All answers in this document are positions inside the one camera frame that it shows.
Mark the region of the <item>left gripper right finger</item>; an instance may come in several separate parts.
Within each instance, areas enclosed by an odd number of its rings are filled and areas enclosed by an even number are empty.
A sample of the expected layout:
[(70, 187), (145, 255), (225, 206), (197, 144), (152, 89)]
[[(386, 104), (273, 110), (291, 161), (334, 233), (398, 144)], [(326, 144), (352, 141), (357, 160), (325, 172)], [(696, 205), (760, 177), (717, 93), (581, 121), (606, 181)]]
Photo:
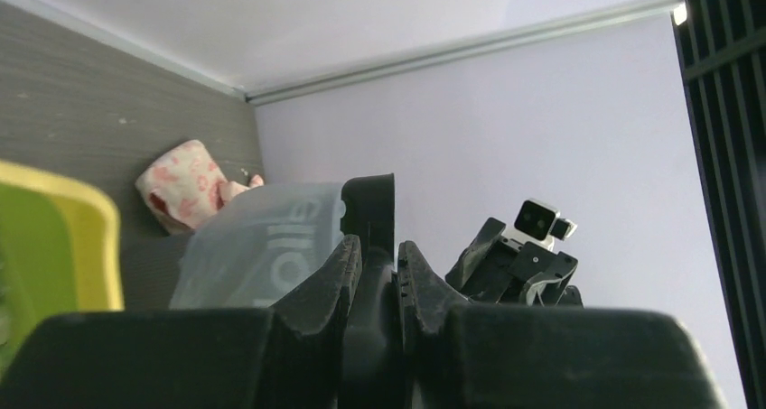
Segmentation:
[(469, 302), (398, 251), (413, 408), (723, 408), (686, 328), (654, 311)]

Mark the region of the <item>yellow litter box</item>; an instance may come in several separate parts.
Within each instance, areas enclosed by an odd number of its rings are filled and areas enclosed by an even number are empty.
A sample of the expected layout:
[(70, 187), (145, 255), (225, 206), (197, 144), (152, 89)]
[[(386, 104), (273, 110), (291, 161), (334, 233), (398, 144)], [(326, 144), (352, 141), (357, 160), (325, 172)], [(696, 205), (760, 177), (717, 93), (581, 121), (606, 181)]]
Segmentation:
[(36, 326), (72, 311), (122, 311), (120, 217), (103, 191), (1, 163), (1, 368)]

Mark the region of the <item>black litter scoop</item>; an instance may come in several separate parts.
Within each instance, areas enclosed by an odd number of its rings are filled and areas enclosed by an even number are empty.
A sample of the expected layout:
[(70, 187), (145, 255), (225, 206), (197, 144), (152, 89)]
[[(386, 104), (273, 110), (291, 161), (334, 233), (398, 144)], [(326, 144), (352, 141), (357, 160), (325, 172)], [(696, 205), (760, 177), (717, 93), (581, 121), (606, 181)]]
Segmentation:
[(348, 180), (341, 231), (360, 240), (362, 268), (342, 341), (339, 408), (402, 408), (406, 385), (395, 261), (395, 176)]

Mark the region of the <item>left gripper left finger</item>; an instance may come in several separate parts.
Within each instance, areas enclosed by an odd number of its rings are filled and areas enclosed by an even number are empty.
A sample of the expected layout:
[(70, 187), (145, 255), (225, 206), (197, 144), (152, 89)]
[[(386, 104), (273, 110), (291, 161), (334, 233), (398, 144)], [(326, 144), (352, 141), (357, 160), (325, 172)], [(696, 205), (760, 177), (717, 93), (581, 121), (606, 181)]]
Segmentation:
[(328, 408), (362, 268), (360, 240), (267, 308), (71, 313), (38, 325), (4, 408)]

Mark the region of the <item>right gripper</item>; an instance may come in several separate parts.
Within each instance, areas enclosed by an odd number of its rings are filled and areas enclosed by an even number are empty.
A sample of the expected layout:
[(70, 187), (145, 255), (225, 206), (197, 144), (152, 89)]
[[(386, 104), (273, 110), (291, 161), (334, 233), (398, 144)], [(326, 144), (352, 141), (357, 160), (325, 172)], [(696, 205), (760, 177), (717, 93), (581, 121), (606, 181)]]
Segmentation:
[(495, 244), (506, 224), (488, 218), (461, 252), (445, 281), (474, 302), (582, 307), (579, 289), (570, 284), (578, 259), (526, 243), (519, 249), (509, 241)]

